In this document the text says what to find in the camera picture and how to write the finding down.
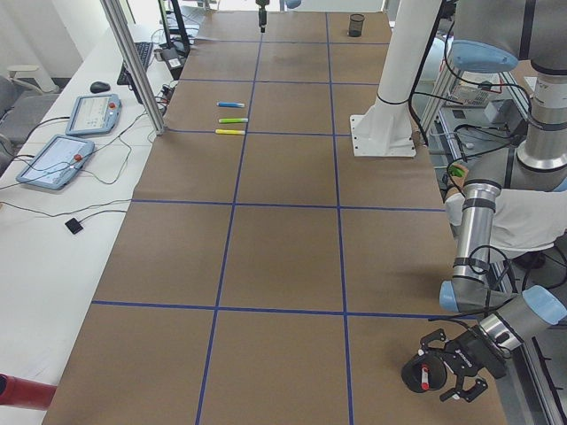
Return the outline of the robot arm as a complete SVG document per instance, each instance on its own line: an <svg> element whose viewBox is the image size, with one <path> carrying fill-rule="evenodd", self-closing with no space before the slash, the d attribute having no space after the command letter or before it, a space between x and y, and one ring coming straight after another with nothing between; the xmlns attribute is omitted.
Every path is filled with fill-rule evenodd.
<svg viewBox="0 0 567 425"><path fill-rule="evenodd" d="M493 220L501 195L527 201L538 212L528 218L549 226L565 210L566 188L566 4L563 1L461 1L456 5L447 69L460 75L502 73L522 60L537 72L527 97L527 136L516 147L483 155L462 187L462 224L453 276L443 282L439 302L455 313L478 314L480 322L454 339L438 329L421 339L420 351L402 370L404 383L441 400L474 400L487 387L482 370L506 374L505 357L566 315L564 304L539 285L521 292L493 290L485 280L496 247Z"/></svg>
<svg viewBox="0 0 567 425"><path fill-rule="evenodd" d="M258 19L259 19L259 29L260 32L263 34L266 30L267 20L268 20L268 12L266 7L270 4L269 0L256 0L255 3L257 4L258 10ZM288 9L295 9L301 5L301 0L283 0L283 4Z"/></svg>

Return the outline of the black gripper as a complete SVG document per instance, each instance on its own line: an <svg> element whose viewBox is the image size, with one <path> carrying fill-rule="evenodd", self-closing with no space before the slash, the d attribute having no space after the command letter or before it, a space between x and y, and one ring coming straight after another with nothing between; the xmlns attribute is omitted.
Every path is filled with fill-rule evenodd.
<svg viewBox="0 0 567 425"><path fill-rule="evenodd" d="M268 0L256 0L256 4L259 8L259 24L260 24L260 32L265 34L266 32L266 24L267 24L267 6Z"/></svg>
<svg viewBox="0 0 567 425"><path fill-rule="evenodd" d="M495 379L507 374L506 360L496 345L479 329L468 329L450 342L443 328L438 328L420 339L420 351L423 354L442 354L454 352L470 368L485 368ZM488 388L482 376L471 376L474 383L464 388L467 375L457 375L453 388L439 396L441 402L450 398L474 401Z"/></svg>

